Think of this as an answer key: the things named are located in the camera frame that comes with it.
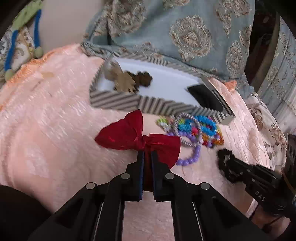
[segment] pink blanket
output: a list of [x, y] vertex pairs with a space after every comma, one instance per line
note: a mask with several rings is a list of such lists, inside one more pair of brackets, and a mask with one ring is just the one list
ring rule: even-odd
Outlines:
[[[136, 160], [134, 150], [109, 150], [94, 141], [101, 128], [126, 115], [89, 104], [89, 84], [102, 62], [87, 57], [78, 45], [66, 46], [23, 66], [1, 89], [0, 184], [37, 198], [54, 212], [86, 183], [109, 182]], [[260, 133], [240, 95], [211, 81], [236, 116], [230, 125], [220, 126], [225, 140], [220, 148], [231, 149], [247, 163], [269, 167]], [[155, 124], [158, 116], [143, 116], [144, 135], [163, 133]], [[210, 183], [245, 213], [252, 198], [243, 184], [233, 185], [220, 174], [217, 149], [203, 146], [197, 163], [171, 171], [187, 182]], [[181, 158], [190, 154], [181, 148]], [[174, 240], [170, 204], [156, 203], [149, 192], [141, 202], [127, 203], [123, 240]]]

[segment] blue fabric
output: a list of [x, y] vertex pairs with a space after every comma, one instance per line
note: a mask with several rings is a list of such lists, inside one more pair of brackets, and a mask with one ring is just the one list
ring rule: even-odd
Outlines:
[[36, 13], [36, 18], [35, 18], [35, 26], [34, 26], [34, 44], [35, 48], [40, 46], [40, 41], [39, 41], [39, 20], [41, 17], [41, 9], [39, 9]]
[[244, 67], [254, 9], [255, 0], [109, 0], [81, 45], [90, 56], [145, 54], [236, 79], [245, 96], [252, 92]]
[[296, 39], [281, 18], [278, 45], [271, 67], [258, 91], [274, 117], [285, 107], [296, 115], [296, 106], [289, 100], [296, 84]]
[[13, 53], [15, 51], [15, 41], [17, 39], [17, 35], [18, 35], [18, 30], [14, 30], [14, 32], [12, 33], [12, 36], [11, 36], [11, 46], [10, 46], [10, 49], [8, 51], [6, 61], [5, 61], [5, 66], [4, 66], [5, 71], [11, 69], [10, 63], [11, 63], [11, 60], [13, 57]]

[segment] floral pattern fabric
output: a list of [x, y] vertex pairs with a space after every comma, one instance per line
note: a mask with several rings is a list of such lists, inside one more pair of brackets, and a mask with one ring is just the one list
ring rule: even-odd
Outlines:
[[281, 171], [286, 163], [287, 140], [280, 125], [262, 102], [257, 93], [253, 93], [246, 101], [270, 159], [270, 167]]
[[[11, 36], [12, 30], [9, 27], [0, 40], [0, 88], [5, 83], [4, 65], [11, 46]], [[15, 43], [15, 51], [11, 62], [13, 71], [17, 71], [22, 64], [28, 62], [33, 57], [34, 50], [34, 41], [29, 34], [28, 28], [24, 26], [20, 29]]]
[[258, 95], [282, 131], [296, 127], [296, 39], [281, 18], [279, 40], [271, 67]]
[[105, 58], [122, 50], [146, 54], [139, 46], [149, 43], [155, 58], [206, 71], [222, 82], [236, 79], [244, 97], [252, 90], [244, 67], [254, 9], [255, 0], [108, 0], [81, 45], [87, 55]]
[[210, 31], [197, 15], [178, 19], [171, 26], [170, 36], [184, 62], [208, 55], [213, 46]]

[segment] black object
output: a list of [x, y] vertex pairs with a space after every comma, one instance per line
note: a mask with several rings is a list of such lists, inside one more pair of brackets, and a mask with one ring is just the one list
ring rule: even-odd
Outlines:
[[[283, 236], [287, 238], [287, 232], [291, 236], [296, 235], [296, 136], [289, 135], [286, 152], [286, 165], [283, 174], [280, 175], [261, 165], [248, 165], [237, 159], [231, 151], [223, 149], [218, 151], [218, 166], [224, 172], [225, 177], [233, 182], [244, 182], [246, 191], [263, 207], [264, 211], [275, 217], [285, 216], [291, 220], [290, 228], [287, 228]], [[271, 231], [271, 223], [263, 227], [265, 232]]]
[[202, 107], [223, 111], [223, 106], [220, 101], [205, 85], [190, 86], [187, 90]]
[[0, 240], [26, 241], [51, 213], [40, 202], [8, 186], [0, 186]]
[[9, 0], [0, 1], [0, 40], [4, 36], [6, 30], [11, 25], [12, 21], [18, 13], [30, 2], [31, 0]]
[[[125, 201], [138, 202], [143, 190], [144, 153], [109, 183], [88, 183], [35, 230], [28, 241], [120, 241]], [[170, 172], [151, 152], [153, 194], [170, 201], [176, 241], [268, 240], [256, 225], [208, 183], [194, 185]]]
[[263, 230], [263, 232], [265, 232], [265, 233], [267, 233], [267, 234], [269, 234], [270, 232], [271, 232], [271, 230], [272, 230], [272, 224], [273, 223], [275, 223], [276, 221], [278, 221], [279, 219], [281, 219], [283, 216], [278, 216], [275, 220], [273, 220], [273, 221], [271, 221], [271, 222], [269, 222], [269, 223], [267, 223], [267, 224], [264, 224], [264, 226], [263, 226], [263, 228], [262, 228], [262, 230]]

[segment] red ribbon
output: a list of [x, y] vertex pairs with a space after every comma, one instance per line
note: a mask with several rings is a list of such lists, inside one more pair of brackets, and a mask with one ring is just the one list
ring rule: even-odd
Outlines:
[[145, 152], [145, 179], [151, 185], [151, 160], [150, 153], [157, 151], [160, 162], [166, 163], [171, 169], [180, 153], [180, 138], [162, 134], [143, 136], [143, 116], [140, 110], [128, 113], [124, 119], [104, 127], [96, 136], [95, 141], [100, 146], [127, 150], [134, 149]]

